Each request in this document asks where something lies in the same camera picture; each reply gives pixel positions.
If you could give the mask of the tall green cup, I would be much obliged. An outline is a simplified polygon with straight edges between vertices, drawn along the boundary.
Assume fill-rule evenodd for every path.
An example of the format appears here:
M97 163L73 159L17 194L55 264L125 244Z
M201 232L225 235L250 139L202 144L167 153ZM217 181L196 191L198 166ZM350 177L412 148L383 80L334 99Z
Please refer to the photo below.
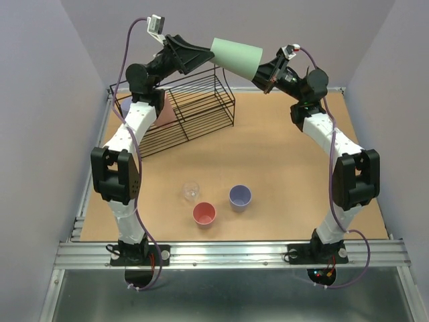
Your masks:
M214 58L210 61L233 74L252 81L259 68L263 49L220 38L212 41L210 51Z

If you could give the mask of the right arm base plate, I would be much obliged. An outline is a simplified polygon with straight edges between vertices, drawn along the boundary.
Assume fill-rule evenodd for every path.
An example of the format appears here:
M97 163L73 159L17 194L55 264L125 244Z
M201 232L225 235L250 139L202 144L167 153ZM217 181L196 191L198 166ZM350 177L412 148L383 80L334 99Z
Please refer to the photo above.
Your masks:
M317 265L332 263L347 264L348 256L341 257L339 251L344 249L344 244L311 246L310 243L287 244L287 261L293 265Z

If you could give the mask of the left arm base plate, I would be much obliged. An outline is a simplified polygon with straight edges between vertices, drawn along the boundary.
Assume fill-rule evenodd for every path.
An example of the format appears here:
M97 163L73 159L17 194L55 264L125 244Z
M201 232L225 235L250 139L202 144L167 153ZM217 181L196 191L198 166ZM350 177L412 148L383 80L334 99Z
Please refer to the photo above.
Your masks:
M105 248L110 253L110 265L113 267L170 265L171 246L168 244L159 245L161 256L153 244L144 246L144 250L139 248L135 250L120 250L117 244L107 244Z

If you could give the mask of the short purple cup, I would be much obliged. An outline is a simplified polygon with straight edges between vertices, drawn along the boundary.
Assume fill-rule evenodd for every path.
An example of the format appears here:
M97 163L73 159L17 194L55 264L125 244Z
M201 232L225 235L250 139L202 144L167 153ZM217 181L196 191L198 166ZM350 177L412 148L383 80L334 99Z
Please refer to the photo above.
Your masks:
M229 203L234 212L244 212L251 200L251 190L245 185L235 185L229 191Z

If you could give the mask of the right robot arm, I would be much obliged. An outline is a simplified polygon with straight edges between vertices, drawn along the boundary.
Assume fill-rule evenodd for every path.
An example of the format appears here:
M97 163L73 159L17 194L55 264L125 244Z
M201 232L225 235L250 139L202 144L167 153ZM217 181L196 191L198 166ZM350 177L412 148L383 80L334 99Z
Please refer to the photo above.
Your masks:
M355 216L379 195L380 155L349 139L336 124L326 96L328 75L318 66L304 77L289 66L302 50L297 44L280 48L276 57L258 66L253 84L264 93L279 89L295 98L290 107L292 123L327 154L329 210L313 231L310 241L288 246L290 264L346 263L344 238Z

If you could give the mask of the tall purple cup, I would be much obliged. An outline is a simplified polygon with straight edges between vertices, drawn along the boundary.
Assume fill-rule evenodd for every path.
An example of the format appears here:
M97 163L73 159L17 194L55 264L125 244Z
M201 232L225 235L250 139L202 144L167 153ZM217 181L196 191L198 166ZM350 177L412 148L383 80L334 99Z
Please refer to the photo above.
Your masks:
M121 100L120 108L122 111L123 119L125 119L127 117L127 114L130 110L131 103L132 103L131 97L128 97L128 98L125 98L124 100Z

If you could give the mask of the tall pink cup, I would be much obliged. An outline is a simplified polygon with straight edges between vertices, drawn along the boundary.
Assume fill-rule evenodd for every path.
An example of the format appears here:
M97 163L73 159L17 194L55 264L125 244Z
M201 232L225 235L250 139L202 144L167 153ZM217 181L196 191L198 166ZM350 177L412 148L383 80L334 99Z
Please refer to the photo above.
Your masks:
M154 122L156 127L167 128L173 126L174 122L177 120L176 114L174 113L174 108L169 100L167 94L164 95L164 107L159 114L158 118Z

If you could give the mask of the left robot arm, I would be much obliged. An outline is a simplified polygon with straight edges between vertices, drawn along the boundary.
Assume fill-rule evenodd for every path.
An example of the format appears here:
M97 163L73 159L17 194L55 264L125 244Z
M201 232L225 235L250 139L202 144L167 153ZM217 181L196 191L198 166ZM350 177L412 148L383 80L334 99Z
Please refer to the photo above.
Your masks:
M152 125L167 125L176 115L165 90L158 84L175 72L188 74L214 58L208 49L185 42L180 36L167 35L163 49L147 64L121 65L131 92L127 115L117 113L121 125L112 138L90 153L93 187L108 202L119 230L118 242L107 245L113 266L149 264L149 255L163 263L161 252L146 231L137 210L142 182L139 145Z

